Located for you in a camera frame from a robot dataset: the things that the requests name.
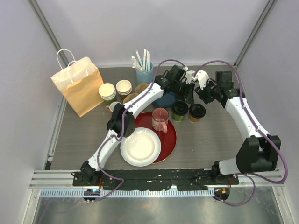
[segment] wall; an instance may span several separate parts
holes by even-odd
[[[60,93],[56,52],[25,0],[0,1],[0,217],[20,223],[34,169],[43,168]]]
[[[235,62],[267,0],[37,2],[63,48],[115,67],[144,48],[154,63]]]
[[[262,125],[281,138],[289,167],[287,189],[299,211],[299,1],[281,0],[240,65],[250,107]]]

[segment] red tray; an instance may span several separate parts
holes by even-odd
[[[152,112],[143,112],[137,116],[135,123],[136,127],[145,127],[154,131],[161,141],[161,152],[159,157],[153,162],[154,164],[166,160],[166,158],[172,153],[177,143],[177,132],[170,120],[167,124],[167,133],[158,132],[152,127],[151,119]]]

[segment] blue container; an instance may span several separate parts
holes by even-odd
[[[137,78],[137,85],[140,83],[148,83],[150,84],[154,78],[154,65],[150,62],[150,70],[147,72],[141,72],[136,69],[136,78]]]

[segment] plate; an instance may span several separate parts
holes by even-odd
[[[161,152],[161,142],[150,129],[138,127],[121,141],[121,155],[124,160],[136,167],[144,167],[154,162]]]
[[[162,162],[173,152],[177,143],[177,132],[170,120],[167,124],[167,133],[158,132],[152,127],[152,112],[140,113],[135,119],[136,127],[146,127],[157,134],[161,141],[161,153],[153,163]]]

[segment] bag handle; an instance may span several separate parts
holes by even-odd
[[[62,68],[62,66],[61,66],[61,64],[60,64],[60,61],[59,61],[59,59],[58,59],[58,54],[59,54],[61,51],[63,51],[63,50],[66,50],[66,51],[70,52],[71,56],[73,57],[73,60],[75,61],[74,55],[73,55],[73,53],[72,53],[70,50],[68,50],[68,49],[60,49],[60,50],[57,52],[57,54],[56,54],[56,58],[57,58],[57,61],[58,61],[58,64],[59,64],[61,70],[62,70],[63,68]]]
[[[74,82],[73,82],[73,80],[72,80],[72,78],[71,78],[71,75],[70,75],[70,69],[69,69],[69,66],[70,66],[70,64],[73,63],[73,62],[76,62],[76,60],[71,61],[71,62],[67,65],[67,74],[69,75],[69,78],[70,78],[70,80],[71,80],[71,83],[74,83]]]

